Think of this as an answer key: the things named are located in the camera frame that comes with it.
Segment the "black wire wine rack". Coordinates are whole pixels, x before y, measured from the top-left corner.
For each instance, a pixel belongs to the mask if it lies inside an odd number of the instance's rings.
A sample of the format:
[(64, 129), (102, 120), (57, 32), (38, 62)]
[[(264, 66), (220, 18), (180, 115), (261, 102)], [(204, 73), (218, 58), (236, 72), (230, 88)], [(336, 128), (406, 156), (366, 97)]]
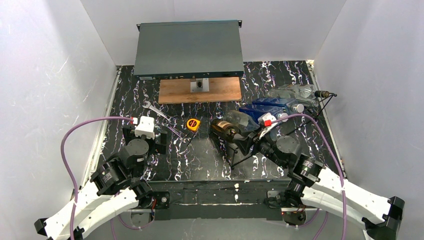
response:
[[(304, 106), (304, 112), (302, 114), (309, 114), (314, 121), (318, 121), (320, 118), (320, 115), (322, 114), (322, 112), (324, 111), (326, 105), (330, 102), (330, 100), (333, 97), (336, 97), (337, 94), (335, 93), (330, 93), (329, 97), (326, 98), (321, 98), (318, 97), (318, 101), (319, 101), (319, 106), (318, 107), (306, 107)], [(211, 126), (210, 126), (210, 133), (209, 136), (212, 138), (214, 144), (216, 145), (216, 147), (218, 147), (219, 149), (221, 149), (222, 153), (227, 155), (227, 157), (225, 158), (226, 161), (229, 163), (230, 168), (233, 170), (234, 167), (238, 164), (240, 164), (241, 162), (245, 161), (246, 159), (250, 158), (252, 155), (249, 153), (248, 155), (243, 155), (240, 151), (240, 149), (237, 147), (237, 145), (235, 143), (230, 143), (227, 142), (225, 140), (223, 140), (222, 138), (218, 137), (216, 134), (211, 132)]]

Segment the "grey rack-mount device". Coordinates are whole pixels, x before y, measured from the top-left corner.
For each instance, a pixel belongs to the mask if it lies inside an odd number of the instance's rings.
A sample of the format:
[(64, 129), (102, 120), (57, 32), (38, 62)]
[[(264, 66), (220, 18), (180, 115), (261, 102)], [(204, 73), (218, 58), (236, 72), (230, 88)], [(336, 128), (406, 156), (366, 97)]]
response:
[(139, 24), (135, 77), (241, 77), (244, 62), (238, 20)]

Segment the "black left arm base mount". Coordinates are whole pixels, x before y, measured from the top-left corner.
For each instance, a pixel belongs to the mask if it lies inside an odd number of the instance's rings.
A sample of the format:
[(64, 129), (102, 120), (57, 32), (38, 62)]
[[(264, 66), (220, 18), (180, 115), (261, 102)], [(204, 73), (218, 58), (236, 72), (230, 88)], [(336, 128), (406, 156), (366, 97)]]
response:
[(171, 194), (168, 191), (154, 191), (145, 204), (147, 209), (164, 210), (170, 206)]

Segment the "clear round glass bottle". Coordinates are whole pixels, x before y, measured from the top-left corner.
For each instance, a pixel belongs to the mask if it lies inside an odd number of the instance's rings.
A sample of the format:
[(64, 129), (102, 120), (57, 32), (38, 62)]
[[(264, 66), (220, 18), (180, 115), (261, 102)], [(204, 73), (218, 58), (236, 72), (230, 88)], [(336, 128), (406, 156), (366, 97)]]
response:
[(315, 87), (313, 85), (284, 85), (273, 88), (266, 93), (270, 98), (296, 99), (305, 107), (318, 107), (318, 97), (315, 96)]

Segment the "dark green wine bottle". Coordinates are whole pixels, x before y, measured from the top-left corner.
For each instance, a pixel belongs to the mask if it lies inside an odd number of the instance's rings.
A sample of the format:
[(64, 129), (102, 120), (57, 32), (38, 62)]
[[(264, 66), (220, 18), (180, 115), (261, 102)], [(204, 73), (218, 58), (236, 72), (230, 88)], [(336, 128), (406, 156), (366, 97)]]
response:
[(246, 137), (241, 135), (241, 130), (237, 125), (225, 120), (214, 119), (210, 124), (210, 129), (212, 133), (229, 143), (235, 144), (246, 140)]

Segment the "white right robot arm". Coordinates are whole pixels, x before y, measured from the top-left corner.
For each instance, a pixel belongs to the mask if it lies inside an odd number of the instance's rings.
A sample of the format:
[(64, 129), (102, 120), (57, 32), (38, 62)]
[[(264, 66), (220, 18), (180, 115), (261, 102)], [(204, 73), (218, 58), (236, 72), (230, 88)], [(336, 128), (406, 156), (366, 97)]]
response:
[(404, 200), (373, 194), (338, 176), (323, 162), (302, 153), (290, 136), (263, 138), (236, 134), (233, 143), (247, 154), (259, 152), (287, 169), (287, 189), (268, 200), (274, 208), (314, 207), (356, 224), (374, 240), (395, 240), (403, 219)]

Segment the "blue square bottle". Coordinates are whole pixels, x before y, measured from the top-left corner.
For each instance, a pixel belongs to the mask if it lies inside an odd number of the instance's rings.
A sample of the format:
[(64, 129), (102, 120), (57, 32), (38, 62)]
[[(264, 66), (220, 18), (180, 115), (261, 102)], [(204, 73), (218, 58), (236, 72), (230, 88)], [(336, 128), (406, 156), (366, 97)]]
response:
[(283, 107), (270, 105), (246, 104), (245, 106), (240, 107), (238, 110), (251, 116), (257, 124), (259, 123), (259, 118), (267, 113), (270, 113), (276, 119), (281, 119), (288, 116)]
[(263, 97), (252, 101), (254, 105), (281, 107), (288, 114), (302, 114), (305, 107), (295, 98)]

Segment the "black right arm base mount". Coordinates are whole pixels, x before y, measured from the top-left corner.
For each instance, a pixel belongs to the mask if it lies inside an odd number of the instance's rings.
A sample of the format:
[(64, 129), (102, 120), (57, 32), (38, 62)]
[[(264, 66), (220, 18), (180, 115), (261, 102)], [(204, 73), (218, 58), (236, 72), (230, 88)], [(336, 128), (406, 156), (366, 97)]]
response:
[(271, 209), (291, 209), (281, 210), (282, 219), (289, 226), (301, 226), (306, 222), (306, 206), (286, 191), (268, 191), (263, 203)]

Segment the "metal bracket on board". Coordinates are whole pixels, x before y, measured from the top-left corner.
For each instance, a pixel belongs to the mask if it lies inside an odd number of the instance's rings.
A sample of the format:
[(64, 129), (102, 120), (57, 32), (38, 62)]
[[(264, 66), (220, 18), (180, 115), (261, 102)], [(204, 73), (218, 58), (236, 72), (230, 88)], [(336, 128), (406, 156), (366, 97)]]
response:
[(191, 93), (205, 93), (209, 91), (210, 91), (209, 78), (191, 78), (190, 79)]

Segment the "silver wrench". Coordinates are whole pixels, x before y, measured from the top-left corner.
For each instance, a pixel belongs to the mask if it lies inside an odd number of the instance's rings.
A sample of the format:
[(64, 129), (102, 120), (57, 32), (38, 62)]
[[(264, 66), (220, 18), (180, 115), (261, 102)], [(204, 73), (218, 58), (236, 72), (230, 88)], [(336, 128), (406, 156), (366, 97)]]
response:
[(163, 117), (165, 120), (167, 120), (169, 123), (172, 121), (171, 117), (167, 114), (163, 113), (161, 110), (157, 109), (150, 101), (145, 101), (143, 107), (145, 109), (150, 109), (154, 111), (157, 115)]

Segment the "clear square bottle black cap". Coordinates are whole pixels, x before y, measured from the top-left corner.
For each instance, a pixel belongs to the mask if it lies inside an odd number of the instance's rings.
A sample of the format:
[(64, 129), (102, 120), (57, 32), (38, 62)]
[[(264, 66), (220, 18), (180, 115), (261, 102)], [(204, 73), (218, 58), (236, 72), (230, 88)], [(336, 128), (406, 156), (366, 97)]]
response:
[(280, 86), (279, 89), (291, 92), (298, 100), (315, 100), (330, 96), (328, 91), (317, 90), (313, 84), (286, 84)]

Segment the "orange small object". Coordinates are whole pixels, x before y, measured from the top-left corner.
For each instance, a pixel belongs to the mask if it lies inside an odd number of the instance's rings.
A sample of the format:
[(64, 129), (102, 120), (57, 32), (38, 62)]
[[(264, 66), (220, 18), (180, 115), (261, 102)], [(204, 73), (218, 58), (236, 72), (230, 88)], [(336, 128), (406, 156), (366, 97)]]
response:
[(196, 118), (190, 118), (187, 122), (186, 122), (186, 127), (192, 131), (192, 132), (196, 132), (199, 127), (200, 127), (201, 121), (196, 119)]

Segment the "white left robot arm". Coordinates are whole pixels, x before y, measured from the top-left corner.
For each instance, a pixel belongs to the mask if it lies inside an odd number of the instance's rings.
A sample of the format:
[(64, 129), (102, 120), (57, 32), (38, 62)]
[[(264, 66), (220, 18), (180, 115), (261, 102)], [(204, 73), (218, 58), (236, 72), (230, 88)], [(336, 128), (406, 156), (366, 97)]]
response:
[(136, 207), (155, 213), (162, 194), (136, 176), (138, 167), (150, 155), (167, 152), (168, 136), (140, 125), (123, 127), (125, 146), (111, 155), (91, 175), (78, 195), (59, 212), (35, 221), (37, 234), (48, 240), (83, 240), (96, 228), (119, 214)]

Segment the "wooden board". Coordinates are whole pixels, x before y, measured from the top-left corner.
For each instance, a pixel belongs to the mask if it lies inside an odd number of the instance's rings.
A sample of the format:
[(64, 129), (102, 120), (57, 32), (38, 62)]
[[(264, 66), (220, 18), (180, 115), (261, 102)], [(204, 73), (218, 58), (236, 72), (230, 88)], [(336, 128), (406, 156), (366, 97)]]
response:
[(239, 77), (209, 78), (202, 87), (194, 79), (162, 79), (159, 104), (231, 102), (242, 99)]

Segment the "blue square bottle front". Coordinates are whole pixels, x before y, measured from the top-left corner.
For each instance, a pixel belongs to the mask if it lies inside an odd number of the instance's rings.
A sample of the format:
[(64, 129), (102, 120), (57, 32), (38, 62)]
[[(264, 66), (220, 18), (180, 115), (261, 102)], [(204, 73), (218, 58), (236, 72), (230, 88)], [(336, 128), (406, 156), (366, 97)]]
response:
[(302, 114), (305, 107), (295, 98), (263, 97), (252, 101), (254, 105), (281, 107), (288, 114)]

